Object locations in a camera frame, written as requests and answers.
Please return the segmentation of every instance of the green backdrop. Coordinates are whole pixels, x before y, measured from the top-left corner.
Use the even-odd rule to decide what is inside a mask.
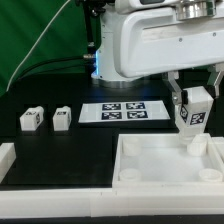
[[[65,2],[0,0],[0,95],[5,92],[16,67]],[[99,22],[93,20],[92,25],[96,36],[99,33]],[[87,52],[86,48],[83,11],[72,1],[52,24],[20,72],[43,60],[82,55]]]

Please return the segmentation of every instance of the white plastic container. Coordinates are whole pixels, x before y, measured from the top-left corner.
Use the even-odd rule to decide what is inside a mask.
[[[43,114],[43,107],[29,108],[20,117],[22,131],[36,131],[36,129],[43,122]]]
[[[0,183],[9,171],[16,159],[16,152],[13,143],[3,143],[0,146]]]
[[[178,134],[120,135],[111,189],[0,191],[0,217],[223,214],[224,162],[217,141],[203,137],[205,154],[195,157]],[[123,140],[133,138],[141,153],[129,156]]]
[[[55,131],[68,131],[72,121],[71,108],[58,108],[53,117]]]

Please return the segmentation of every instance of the black table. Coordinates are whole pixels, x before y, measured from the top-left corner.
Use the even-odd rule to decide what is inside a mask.
[[[205,85],[205,71],[184,71],[179,80],[184,88]],[[206,132],[224,136],[224,97],[214,103]],[[163,100],[171,120],[79,124],[83,103]],[[68,132],[54,132],[56,108],[72,108]],[[22,132],[19,117],[29,108],[42,106],[44,122],[36,132]],[[16,82],[0,98],[0,143],[14,142],[17,159],[0,185],[0,190],[94,188],[112,186],[116,144],[121,133],[177,133],[171,93],[154,79],[130,89],[93,86],[86,74],[30,76]],[[27,223],[215,223],[223,216],[126,217],[98,219],[42,219]],[[26,223],[25,220],[4,223]]]

